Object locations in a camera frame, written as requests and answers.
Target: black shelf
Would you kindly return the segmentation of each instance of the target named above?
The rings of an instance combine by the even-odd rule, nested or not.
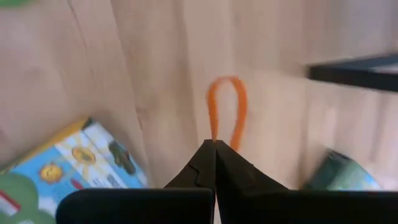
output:
[[[398,92],[398,53],[310,65],[308,78]]]

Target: orange loop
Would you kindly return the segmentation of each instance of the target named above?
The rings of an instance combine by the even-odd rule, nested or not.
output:
[[[213,141],[217,140],[218,134],[218,111],[217,111],[217,102],[216,102],[216,92],[218,87],[224,81],[230,81],[236,93],[238,94],[238,112],[237,119],[235,122],[234,133],[231,138],[231,142],[229,146],[237,151],[240,147],[244,122],[246,120],[246,114],[248,113],[248,99],[246,96],[246,89],[243,85],[243,82],[238,77],[221,77],[217,78],[211,85],[208,90],[207,95],[207,107],[209,109],[210,116],[210,126],[211,126],[211,138]]]

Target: wooden floor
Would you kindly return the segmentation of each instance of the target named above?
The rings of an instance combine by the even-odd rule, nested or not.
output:
[[[398,188],[398,96],[304,78],[308,63],[382,54],[394,0],[32,0],[0,9],[0,162],[82,116],[103,123],[165,185],[210,138],[208,85],[248,89],[241,154],[290,188],[325,149]],[[220,139],[236,97],[221,88]]]

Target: colorful book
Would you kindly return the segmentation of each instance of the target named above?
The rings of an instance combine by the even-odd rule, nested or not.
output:
[[[146,176],[102,125],[84,119],[0,175],[0,223],[55,223],[57,205],[86,188],[144,188]]]

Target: yellow sun illustration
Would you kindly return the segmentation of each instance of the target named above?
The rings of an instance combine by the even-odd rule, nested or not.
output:
[[[78,162],[81,162],[82,164],[95,164],[95,155],[88,148],[76,146],[72,149],[72,155]]]
[[[45,165],[39,172],[40,177],[48,184],[59,182],[63,176],[62,168],[54,163]]]
[[[97,149],[94,141],[88,139],[83,133],[70,136],[56,144],[56,147],[62,156],[54,161],[68,161],[75,170],[81,173],[85,180],[90,180],[93,172],[105,175],[101,166],[108,162],[101,156],[100,151],[106,149]]]

